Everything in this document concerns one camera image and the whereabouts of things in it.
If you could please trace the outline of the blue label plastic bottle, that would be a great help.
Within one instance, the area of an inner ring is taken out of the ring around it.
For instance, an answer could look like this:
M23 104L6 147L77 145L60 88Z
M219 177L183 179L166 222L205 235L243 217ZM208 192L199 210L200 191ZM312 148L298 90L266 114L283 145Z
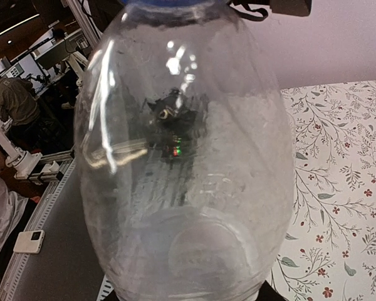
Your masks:
M121 300L256 300L293 212L266 53L225 1L128 1L75 108L86 226Z

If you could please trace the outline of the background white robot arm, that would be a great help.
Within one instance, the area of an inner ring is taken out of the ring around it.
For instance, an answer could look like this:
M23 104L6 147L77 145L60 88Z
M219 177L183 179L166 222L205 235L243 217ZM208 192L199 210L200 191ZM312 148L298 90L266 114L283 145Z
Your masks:
M27 150L16 147L6 136L7 125L9 125L9 123L3 123L0 120L0 147L7 154L5 163L7 167L15 168L16 174L14 177L16 179L25 180L38 165L43 155L40 152L31 154Z

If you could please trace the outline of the floral patterned table mat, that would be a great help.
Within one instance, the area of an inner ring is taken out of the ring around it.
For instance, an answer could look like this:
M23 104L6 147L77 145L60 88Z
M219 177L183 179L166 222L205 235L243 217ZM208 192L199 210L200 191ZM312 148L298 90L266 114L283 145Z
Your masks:
M376 300L376 80L282 94L294 211L268 282L286 300Z

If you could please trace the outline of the person in grey shirt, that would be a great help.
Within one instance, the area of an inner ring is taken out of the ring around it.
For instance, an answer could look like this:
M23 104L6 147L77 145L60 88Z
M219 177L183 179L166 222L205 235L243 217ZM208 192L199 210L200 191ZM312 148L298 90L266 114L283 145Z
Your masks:
M30 81L0 75L0 119L3 122L12 120L9 135L15 144L27 151L33 150L33 124L41 113L32 92Z

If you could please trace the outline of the white small device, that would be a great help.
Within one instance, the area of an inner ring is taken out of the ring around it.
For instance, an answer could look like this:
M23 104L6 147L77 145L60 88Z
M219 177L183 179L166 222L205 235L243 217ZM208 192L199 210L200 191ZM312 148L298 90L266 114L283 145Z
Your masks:
M44 230L20 232L13 247L13 252L20 254L38 254L41 250L44 236Z

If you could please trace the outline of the left aluminium corner post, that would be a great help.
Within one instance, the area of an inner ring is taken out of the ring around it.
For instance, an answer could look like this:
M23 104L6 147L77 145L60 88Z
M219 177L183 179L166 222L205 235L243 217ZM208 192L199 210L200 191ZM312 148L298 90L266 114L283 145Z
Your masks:
M66 2L90 46L92 48L96 47L100 41L102 33L95 25L88 1L66 0Z

